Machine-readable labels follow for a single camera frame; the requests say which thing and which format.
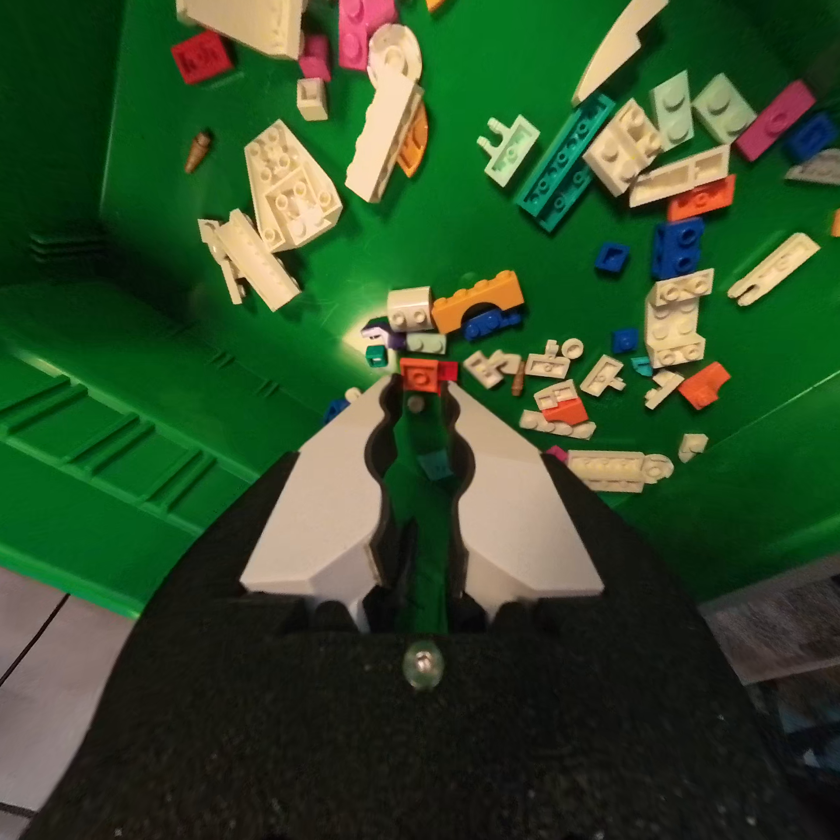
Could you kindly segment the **green plastic bin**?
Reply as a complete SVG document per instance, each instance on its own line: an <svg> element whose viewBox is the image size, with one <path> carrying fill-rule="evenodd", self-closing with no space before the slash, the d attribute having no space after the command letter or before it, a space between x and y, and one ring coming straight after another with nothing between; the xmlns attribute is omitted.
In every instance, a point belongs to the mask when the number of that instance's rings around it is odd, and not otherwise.
<svg viewBox="0 0 840 840"><path fill-rule="evenodd" d="M345 337L393 288L436 296L520 279L528 354L575 336L579 381L642 329L666 203L630 208L593 181L546 234L483 173L476 136L523 113L538 159L625 2L401 4L418 37L429 145L382 201L344 187L374 92L336 69L330 118L296 109L296 63L234 48L188 86L173 2L2 2L2 567L137 616L234 499L314 433L329 402L377 376ZM199 217L252 214L244 147L283 119L341 193L336 228L282 257L302 294L230 302ZM589 446L707 452L638 496L604 500L700 601L838 552L838 186L790 181L784 142L732 150L733 204L706 216L706 357L730 381L700 411L644 407L646 379L587 400Z"/></svg>

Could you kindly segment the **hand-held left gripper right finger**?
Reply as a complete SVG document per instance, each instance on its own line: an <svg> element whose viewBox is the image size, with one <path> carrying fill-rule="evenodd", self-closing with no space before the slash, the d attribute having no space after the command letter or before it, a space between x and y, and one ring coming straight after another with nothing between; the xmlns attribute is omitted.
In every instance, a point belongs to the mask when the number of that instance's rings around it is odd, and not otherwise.
<svg viewBox="0 0 840 840"><path fill-rule="evenodd" d="M543 454L460 385L445 385L450 465L459 480L448 595L494 618L510 602L582 598L603 581Z"/></svg>

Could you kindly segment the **pile of lego pieces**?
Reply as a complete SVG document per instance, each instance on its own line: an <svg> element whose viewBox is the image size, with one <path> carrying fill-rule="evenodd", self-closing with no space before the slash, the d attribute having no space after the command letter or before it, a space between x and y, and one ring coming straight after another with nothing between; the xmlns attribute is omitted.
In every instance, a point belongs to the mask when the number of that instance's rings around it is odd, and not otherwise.
<svg viewBox="0 0 840 840"><path fill-rule="evenodd" d="M645 396L646 410L654 411L668 394L679 392L695 411L708 408L719 397L730 374L715 360L692 376L674 369L697 368L708 351L707 337L698 328L701 301L713 292L715 270L702 266L703 237L709 213L719 213L737 197L737 174L730 172L732 151L753 168L774 144L784 141L784 155L792 167L785 184L813 184L838 189L838 112L815 111L819 97L816 80L797 78L756 113L726 73L718 73L696 96L690 90L688 68L662 81L650 92L654 120L634 98L619 102L610 93L613 78L622 75L644 48L644 33L652 25L657 44L662 42L661 17L671 2L626 2L605 34L571 99L572 111L544 155L519 185L516 205L541 230L553 235L597 180L614 201L629 211L666 203L666 218L651 234L651 278L645 289L644 362L646 374L657 383ZM196 74L206 58L211 77L211 46L223 54L222 36L267 56L299 59L304 78L297 82L297 106L310 121L327 120L325 84L328 73L326 35L301 30L301 12L307 2L176 2L179 19L207 29L177 49L186 59L187 47L196 48ZM427 148L428 124L422 76L422 50L410 27L397 22L395 2L339 2L339 63L364 70L375 94L365 113L353 159L346 172L346 189L369 204L381 201L398 162L412 176ZM694 116L715 145L662 164L662 154L692 143ZM495 143L479 136L477 143L489 155L485 172L503 191L517 176L540 131L521 114L510 126L489 119ZM294 279L284 273L278 255L291 253L332 229L342 212L337 188L288 126L278 120L245 146L245 160L256 226L238 209L229 222L199 220L203 241L222 267L230 296L242 302L250 285L272 310L299 293ZM796 231L743 273L728 289L728 299L745 308L765 298L791 277L820 246L810 235ZM389 346L420 351L413 344L420 331L461 331L465 340L519 323L523 294L513 270L477 282L449 297L434 295L428 286L392 290L387 317L374 319L363 333L375 330L382 339L364 339L367 363L385 367ZM595 431L579 395L569 380L572 360L584 353L584 344L569 339L562 350L549 342L542 355L531 353L526 362L497 352L490 360L473 353L464 362L473 375L492 389L502 373L517 375L513 392L521 391L526 375L563 380L537 394L538 411L524 412L521 425L542 432L589 439ZM747 456L747 466L771 466L773 486L793 487L797 468L805 471L813 492L826 487L838 492L838 403L820 409L815 421L800 430L773 437L773 451Z"/></svg>

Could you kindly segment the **orange lego brick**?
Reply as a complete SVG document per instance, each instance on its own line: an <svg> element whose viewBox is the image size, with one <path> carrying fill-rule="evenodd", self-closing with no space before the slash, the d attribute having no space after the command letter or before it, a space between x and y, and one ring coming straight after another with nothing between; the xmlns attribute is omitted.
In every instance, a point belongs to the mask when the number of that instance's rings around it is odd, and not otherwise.
<svg viewBox="0 0 840 840"><path fill-rule="evenodd" d="M400 373L404 390L439 395L442 383L457 382L459 363L438 358L402 357Z"/></svg>

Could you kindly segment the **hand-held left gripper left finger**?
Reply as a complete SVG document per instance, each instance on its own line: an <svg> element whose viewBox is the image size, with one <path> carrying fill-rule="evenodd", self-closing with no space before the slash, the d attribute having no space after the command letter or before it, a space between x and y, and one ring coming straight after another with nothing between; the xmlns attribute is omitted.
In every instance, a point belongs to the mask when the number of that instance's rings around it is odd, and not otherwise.
<svg viewBox="0 0 840 840"><path fill-rule="evenodd" d="M340 602L372 629L364 600L393 588L400 570L385 476L401 414L402 379L385 375L300 447L239 578L248 592Z"/></svg>

